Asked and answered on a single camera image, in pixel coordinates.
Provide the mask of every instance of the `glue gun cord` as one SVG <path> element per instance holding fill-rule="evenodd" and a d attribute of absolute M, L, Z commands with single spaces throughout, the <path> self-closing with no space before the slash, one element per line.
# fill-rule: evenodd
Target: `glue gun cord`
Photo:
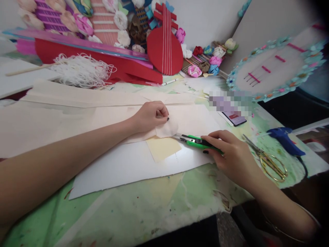
<path fill-rule="evenodd" d="M 300 163 L 303 165 L 303 167 L 304 167 L 304 170 L 305 170 L 305 176 L 304 176 L 303 179 L 305 179 L 305 178 L 307 178 L 307 176 L 308 176 L 307 168 L 306 168 L 306 166 L 305 166 L 305 164 L 304 164 L 304 161 L 302 160 L 302 158 L 301 158 L 300 156 L 296 156 L 296 158 L 299 160 L 299 162 L 300 162 Z"/>

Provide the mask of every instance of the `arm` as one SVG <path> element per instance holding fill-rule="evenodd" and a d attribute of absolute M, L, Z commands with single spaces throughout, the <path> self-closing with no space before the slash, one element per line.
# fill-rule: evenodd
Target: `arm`
<path fill-rule="evenodd" d="M 202 136 L 202 139 L 224 152 L 221 156 L 213 149 L 205 149 L 226 176 L 258 201 L 267 218 L 276 227 L 296 239 L 311 240 L 317 230 L 316 223 L 266 177 L 255 162 L 248 144 L 227 130 L 210 133 Z"/>
<path fill-rule="evenodd" d="M 156 117 L 157 112 L 163 117 Z M 145 103 L 131 118 L 20 154 L 0 163 L 0 242 L 8 226 L 55 193 L 125 138 L 167 122 L 162 102 Z"/>

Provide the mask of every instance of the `phone screen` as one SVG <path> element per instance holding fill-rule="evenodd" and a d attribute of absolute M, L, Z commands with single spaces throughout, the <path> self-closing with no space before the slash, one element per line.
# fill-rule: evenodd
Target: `phone screen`
<path fill-rule="evenodd" d="M 223 114 L 232 122 L 234 126 L 238 126 L 247 121 L 244 117 L 240 117 L 228 111 L 224 111 Z"/>

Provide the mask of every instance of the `round paper decoration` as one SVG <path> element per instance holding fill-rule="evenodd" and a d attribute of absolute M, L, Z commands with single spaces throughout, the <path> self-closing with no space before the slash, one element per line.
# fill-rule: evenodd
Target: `round paper decoration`
<path fill-rule="evenodd" d="M 321 66 L 326 43 L 322 30 L 309 27 L 295 38 L 268 41 L 236 64 L 227 79 L 231 91 L 249 92 L 254 102 L 294 91 Z"/>

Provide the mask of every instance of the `green tablecloth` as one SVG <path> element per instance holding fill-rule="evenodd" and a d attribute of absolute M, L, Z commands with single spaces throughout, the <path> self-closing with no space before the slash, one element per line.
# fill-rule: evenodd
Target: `green tablecloth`
<path fill-rule="evenodd" d="M 198 98 L 197 104 L 209 105 Z M 236 136 L 262 135 L 282 125 L 257 103 L 254 118 L 229 127 Z M 306 152 L 303 160 L 309 176 L 329 169 L 328 164 L 293 134 L 290 138 Z M 280 188 L 299 183 L 304 170 L 275 139 L 254 139 L 264 151 L 278 157 L 289 176 Z M 3 246 L 135 246 L 152 238 L 225 211 L 221 193 L 229 205 L 252 199 L 251 195 L 206 164 L 187 172 L 122 185 L 68 200 L 74 179 L 36 210 L 20 220 L 9 232 Z"/>

